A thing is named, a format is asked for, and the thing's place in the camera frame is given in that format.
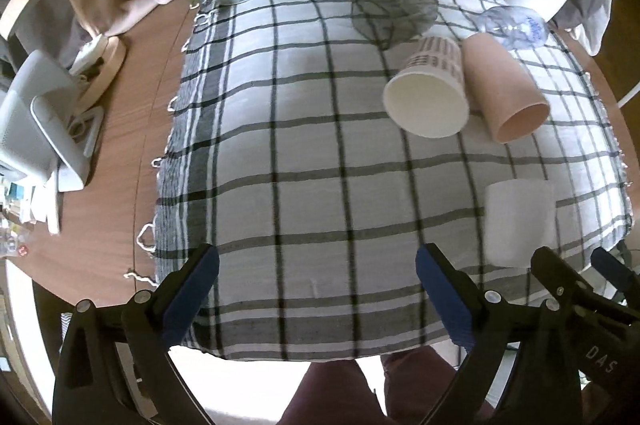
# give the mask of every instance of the person's leg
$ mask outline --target person's leg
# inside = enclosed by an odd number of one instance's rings
[[[417,425],[438,402],[456,370],[433,347],[395,353],[383,358],[386,411],[399,425]],[[487,402],[480,416],[493,408]]]
[[[355,360],[312,363],[278,425],[396,425]]]

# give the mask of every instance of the patterned paper cup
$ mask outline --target patterned paper cup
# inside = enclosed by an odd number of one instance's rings
[[[386,84],[383,103],[401,128],[425,138],[459,132],[469,118],[460,48],[446,37],[426,37],[402,71]]]

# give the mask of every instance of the screw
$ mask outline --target screw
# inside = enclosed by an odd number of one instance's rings
[[[142,290],[136,293],[136,295],[133,297],[133,300],[135,300],[138,304],[144,304],[145,302],[148,302],[150,298],[151,291]]]
[[[491,304],[497,304],[502,300],[502,296],[497,291],[489,290],[484,293],[484,299]]]
[[[88,309],[91,307],[91,300],[81,300],[80,302],[78,302],[78,304],[76,304],[76,309],[78,310],[78,313],[84,313],[85,311],[88,311]]]
[[[545,306],[551,311],[558,311],[560,309],[560,302],[556,299],[547,299],[545,300]]]

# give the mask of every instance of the white paper cup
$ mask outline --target white paper cup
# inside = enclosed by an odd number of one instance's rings
[[[406,131],[426,138],[459,132],[469,118],[460,48],[446,37],[426,37],[402,71],[386,84],[389,117]]]
[[[509,180],[484,191],[484,257],[494,266],[528,268],[533,253],[554,240],[553,183]]]

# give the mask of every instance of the white device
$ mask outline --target white device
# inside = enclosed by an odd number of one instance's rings
[[[84,131],[76,138],[80,142],[74,140],[69,128],[80,94],[76,78],[46,53],[34,51],[0,105],[0,174],[12,182],[46,185],[51,233],[60,232],[58,192],[86,184],[104,117],[99,106],[77,117],[71,127]]]

